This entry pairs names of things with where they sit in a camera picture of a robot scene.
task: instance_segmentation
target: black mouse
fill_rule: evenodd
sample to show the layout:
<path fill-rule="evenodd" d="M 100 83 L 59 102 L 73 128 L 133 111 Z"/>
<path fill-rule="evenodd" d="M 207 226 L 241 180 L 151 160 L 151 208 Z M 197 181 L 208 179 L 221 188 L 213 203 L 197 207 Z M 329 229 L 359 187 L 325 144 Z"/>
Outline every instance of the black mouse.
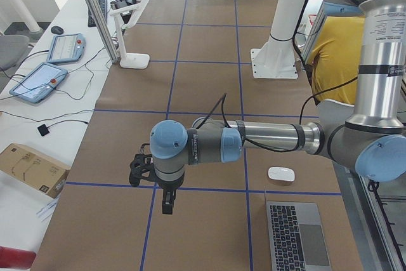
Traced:
<path fill-rule="evenodd" d="M 61 35 L 61 34 L 63 34 L 63 29 L 61 27 L 57 26 L 57 25 L 54 25 L 51 28 L 51 32 L 54 33 L 54 34 Z"/>

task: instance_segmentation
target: white mouse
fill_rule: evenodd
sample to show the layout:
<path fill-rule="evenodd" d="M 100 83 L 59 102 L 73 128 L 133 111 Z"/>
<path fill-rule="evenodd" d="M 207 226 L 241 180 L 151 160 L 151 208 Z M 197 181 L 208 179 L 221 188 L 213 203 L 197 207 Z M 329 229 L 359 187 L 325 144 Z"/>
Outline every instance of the white mouse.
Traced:
<path fill-rule="evenodd" d="M 294 181 L 294 171 L 290 168 L 281 168 L 280 166 L 273 166 L 268 170 L 268 177 L 274 180 L 281 181 Z"/>

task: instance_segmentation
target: blue tablet device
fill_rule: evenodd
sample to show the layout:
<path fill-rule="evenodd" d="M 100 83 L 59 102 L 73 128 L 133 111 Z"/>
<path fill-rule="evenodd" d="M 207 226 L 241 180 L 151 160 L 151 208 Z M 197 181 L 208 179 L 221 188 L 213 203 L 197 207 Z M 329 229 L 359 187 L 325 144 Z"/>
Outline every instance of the blue tablet device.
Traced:
<path fill-rule="evenodd" d="M 51 63 L 40 63 L 9 92 L 31 103 L 45 99 L 64 79 L 68 71 Z"/>
<path fill-rule="evenodd" d="M 54 36 L 46 61 L 55 64 L 77 62 L 82 57 L 85 44 L 80 33 Z"/>

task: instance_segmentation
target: laptop trackpad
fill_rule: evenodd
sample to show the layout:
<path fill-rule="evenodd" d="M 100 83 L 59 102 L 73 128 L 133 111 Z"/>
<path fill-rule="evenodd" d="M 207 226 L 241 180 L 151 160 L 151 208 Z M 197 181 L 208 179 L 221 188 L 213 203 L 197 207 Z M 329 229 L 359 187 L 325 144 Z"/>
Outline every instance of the laptop trackpad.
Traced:
<path fill-rule="evenodd" d="M 329 266 L 321 226 L 299 224 L 299 227 L 306 265 Z"/>

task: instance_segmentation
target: black keyboard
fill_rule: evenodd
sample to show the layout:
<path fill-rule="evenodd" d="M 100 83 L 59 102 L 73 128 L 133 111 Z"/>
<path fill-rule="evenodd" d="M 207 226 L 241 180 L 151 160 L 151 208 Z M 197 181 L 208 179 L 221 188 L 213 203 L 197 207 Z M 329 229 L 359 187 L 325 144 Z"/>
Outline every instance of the black keyboard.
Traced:
<path fill-rule="evenodd" d="M 305 259 L 294 206 L 270 206 L 277 271 L 305 271 Z"/>
<path fill-rule="evenodd" d="M 101 9 L 101 12 L 103 13 L 104 18 L 107 21 L 107 0 L 97 0 L 99 2 L 99 7 Z M 88 10 L 88 27 L 96 27 L 95 20 L 93 19 L 93 16 L 91 16 L 90 10 Z"/>

